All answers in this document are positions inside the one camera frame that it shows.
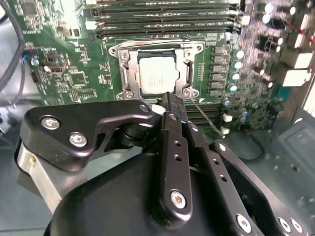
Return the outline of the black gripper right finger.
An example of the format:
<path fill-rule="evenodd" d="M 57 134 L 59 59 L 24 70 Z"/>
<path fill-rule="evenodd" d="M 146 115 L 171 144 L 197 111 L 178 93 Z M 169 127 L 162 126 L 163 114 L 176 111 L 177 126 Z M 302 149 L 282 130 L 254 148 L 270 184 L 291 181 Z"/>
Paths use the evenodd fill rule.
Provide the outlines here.
<path fill-rule="evenodd" d="M 208 144 L 188 120 L 184 102 L 176 98 L 189 148 L 210 179 L 224 236 L 309 236 L 310 228 L 242 162 L 225 144 Z"/>

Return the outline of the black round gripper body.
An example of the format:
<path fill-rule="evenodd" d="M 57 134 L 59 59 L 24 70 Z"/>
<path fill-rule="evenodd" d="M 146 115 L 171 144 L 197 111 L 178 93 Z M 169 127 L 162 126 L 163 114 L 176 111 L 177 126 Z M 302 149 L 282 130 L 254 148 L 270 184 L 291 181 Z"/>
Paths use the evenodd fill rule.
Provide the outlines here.
<path fill-rule="evenodd" d="M 231 220 L 209 178 L 190 171 L 193 213 L 177 229 L 152 216 L 155 199 L 153 154 L 139 154 L 69 192 L 56 208 L 50 236 L 231 236 Z"/>

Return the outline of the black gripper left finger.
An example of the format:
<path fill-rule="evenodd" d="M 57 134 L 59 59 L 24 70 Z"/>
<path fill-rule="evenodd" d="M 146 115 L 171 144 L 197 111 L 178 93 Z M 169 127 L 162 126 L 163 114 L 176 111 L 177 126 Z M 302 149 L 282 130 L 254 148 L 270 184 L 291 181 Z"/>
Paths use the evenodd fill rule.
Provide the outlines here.
<path fill-rule="evenodd" d="M 54 212 L 84 182 L 90 161 L 142 147 L 158 156 L 154 214 L 166 222 L 186 222 L 192 193 L 177 97 L 168 92 L 153 105 L 125 100 L 33 108 L 22 121 L 18 165 Z"/>

